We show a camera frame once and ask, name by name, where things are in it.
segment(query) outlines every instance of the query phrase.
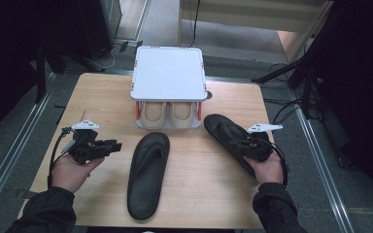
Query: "black sleeve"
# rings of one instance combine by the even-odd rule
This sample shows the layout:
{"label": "black sleeve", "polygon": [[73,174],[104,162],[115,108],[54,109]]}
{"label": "black sleeve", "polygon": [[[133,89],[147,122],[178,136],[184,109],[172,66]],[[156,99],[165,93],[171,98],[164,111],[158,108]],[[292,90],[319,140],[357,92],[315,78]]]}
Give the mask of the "black sleeve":
{"label": "black sleeve", "polygon": [[7,233],[13,232],[71,232],[77,217],[72,205],[74,194],[60,187],[33,196],[25,205],[23,215]]}
{"label": "black sleeve", "polygon": [[307,232],[299,225],[295,205],[280,183],[263,183],[254,197],[253,208],[268,233]]}

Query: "hand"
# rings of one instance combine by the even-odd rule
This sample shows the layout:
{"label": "hand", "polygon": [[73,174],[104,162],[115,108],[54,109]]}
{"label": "hand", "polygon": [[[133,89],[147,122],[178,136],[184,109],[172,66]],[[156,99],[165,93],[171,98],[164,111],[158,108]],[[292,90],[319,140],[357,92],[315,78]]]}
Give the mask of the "hand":
{"label": "hand", "polygon": [[81,165],[74,160],[71,154],[65,154],[57,159],[53,166],[52,186],[62,187],[75,193],[105,158],[98,158]]}
{"label": "hand", "polygon": [[284,173],[281,158],[276,152],[273,151],[268,159],[263,162],[257,162],[246,156],[244,158],[253,167],[259,184],[283,183]]}

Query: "metal rail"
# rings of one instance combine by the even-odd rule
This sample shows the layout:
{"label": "metal rail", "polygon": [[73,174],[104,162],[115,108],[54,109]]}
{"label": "metal rail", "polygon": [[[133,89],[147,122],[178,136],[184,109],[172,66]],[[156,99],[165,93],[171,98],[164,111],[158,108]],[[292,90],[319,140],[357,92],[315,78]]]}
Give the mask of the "metal rail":
{"label": "metal rail", "polygon": [[[291,92],[291,98],[293,100],[299,99],[296,93]],[[311,153],[314,157],[315,163],[317,165],[318,172],[322,180],[323,187],[325,189],[326,195],[331,205],[332,211],[335,215],[335,219],[338,222],[338,226],[342,233],[354,233],[353,225],[351,224],[349,215],[346,211],[344,202],[341,198],[341,194],[338,187],[332,179],[331,173],[326,166],[325,158],[323,157],[320,144],[314,134],[314,130],[302,113],[302,110],[297,109],[296,113],[298,115],[299,122],[301,123],[302,130],[304,131],[305,137],[307,139],[308,145],[311,149]]]}
{"label": "metal rail", "polygon": [[17,164],[17,160],[19,159],[24,146],[26,145],[33,129],[35,128],[38,119],[40,118],[42,112],[47,106],[47,103],[51,97],[55,81],[56,76],[53,73],[51,73],[47,81],[48,92],[45,94],[41,102],[35,104],[32,108],[31,113],[29,114],[27,120],[19,130],[17,137],[15,138],[13,144],[11,145],[11,148],[9,149],[8,153],[6,154],[4,160],[0,165],[0,193],[8,177],[11,175],[12,170]]}

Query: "person's left hand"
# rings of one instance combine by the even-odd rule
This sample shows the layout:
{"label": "person's left hand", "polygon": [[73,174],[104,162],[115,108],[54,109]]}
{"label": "person's left hand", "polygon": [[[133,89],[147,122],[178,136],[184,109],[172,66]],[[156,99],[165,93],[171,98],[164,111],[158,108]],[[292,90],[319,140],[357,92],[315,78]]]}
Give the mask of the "person's left hand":
{"label": "person's left hand", "polygon": [[71,154],[65,154],[57,159],[53,166],[52,186],[62,187],[75,193],[86,181],[92,172],[105,158],[98,158],[81,165],[74,160]]}

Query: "white lid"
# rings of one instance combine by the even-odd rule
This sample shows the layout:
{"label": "white lid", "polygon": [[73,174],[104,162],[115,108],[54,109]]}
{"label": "white lid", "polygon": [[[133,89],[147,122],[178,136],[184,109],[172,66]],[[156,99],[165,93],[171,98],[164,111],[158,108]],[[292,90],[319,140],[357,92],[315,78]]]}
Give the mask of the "white lid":
{"label": "white lid", "polygon": [[131,87],[139,101],[203,101],[207,98],[200,49],[139,47]]}

